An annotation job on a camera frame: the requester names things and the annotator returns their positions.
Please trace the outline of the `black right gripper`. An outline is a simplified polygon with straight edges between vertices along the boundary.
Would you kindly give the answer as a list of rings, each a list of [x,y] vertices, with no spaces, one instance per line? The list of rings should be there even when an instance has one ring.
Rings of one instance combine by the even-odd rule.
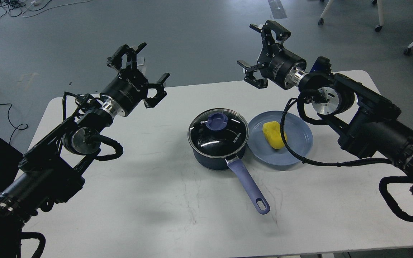
[[[244,81],[258,89],[267,88],[268,80],[284,90],[294,87],[294,84],[287,80],[287,75],[294,67],[305,70],[307,62],[284,48],[283,43],[290,38],[291,32],[273,20],[267,20],[263,25],[250,24],[249,27],[261,35],[263,48],[257,64],[251,66],[243,60],[237,61],[244,69]],[[263,78],[257,79],[254,76],[257,71]]]

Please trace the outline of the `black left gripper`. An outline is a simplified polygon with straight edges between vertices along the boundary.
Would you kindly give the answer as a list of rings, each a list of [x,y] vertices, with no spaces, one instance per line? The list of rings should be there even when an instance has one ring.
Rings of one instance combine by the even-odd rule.
[[[112,99],[118,104],[120,116],[128,116],[141,100],[143,100],[144,106],[149,109],[156,107],[167,96],[165,82],[170,77],[169,72],[164,73],[156,83],[148,83],[147,77],[139,69],[136,69],[144,64],[144,58],[139,64],[137,55],[146,46],[146,42],[137,47],[124,44],[111,57],[107,58],[106,65],[120,72],[100,93],[100,98],[102,101]],[[156,94],[153,97],[148,97],[148,90],[155,90]]]

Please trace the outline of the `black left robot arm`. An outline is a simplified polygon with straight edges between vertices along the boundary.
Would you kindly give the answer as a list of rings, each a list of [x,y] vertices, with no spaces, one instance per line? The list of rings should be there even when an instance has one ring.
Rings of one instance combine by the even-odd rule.
[[[108,57],[107,66],[117,75],[99,97],[65,92],[62,122],[25,154],[0,138],[0,258],[19,258],[26,239],[39,241],[32,257],[41,257],[45,236],[23,232],[26,222],[77,194],[91,163],[123,155],[120,143],[101,134],[116,116],[129,116],[141,101],[153,108],[167,95],[169,73],[149,83],[137,67],[146,45],[122,45]]]

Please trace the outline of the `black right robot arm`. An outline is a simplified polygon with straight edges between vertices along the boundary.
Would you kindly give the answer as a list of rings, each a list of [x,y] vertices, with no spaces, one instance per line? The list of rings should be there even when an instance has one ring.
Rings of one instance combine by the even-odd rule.
[[[326,57],[318,57],[311,70],[306,61],[283,45],[291,32],[273,20],[250,28],[262,38],[262,50],[257,64],[243,60],[245,82],[264,89],[268,81],[284,90],[297,87],[299,95],[290,98],[280,120],[280,137],[285,143],[284,127],[288,110],[297,105],[303,121],[312,125],[327,125],[338,135],[342,150],[357,160],[342,163],[322,163],[297,154],[290,154],[302,163],[314,166],[356,167],[369,164],[391,164],[405,176],[389,176],[380,180],[379,191],[387,206],[398,218],[413,222],[413,215],[403,211],[388,192],[391,183],[409,183],[413,195],[413,130],[397,120],[400,108],[382,95],[341,73],[331,70]]]

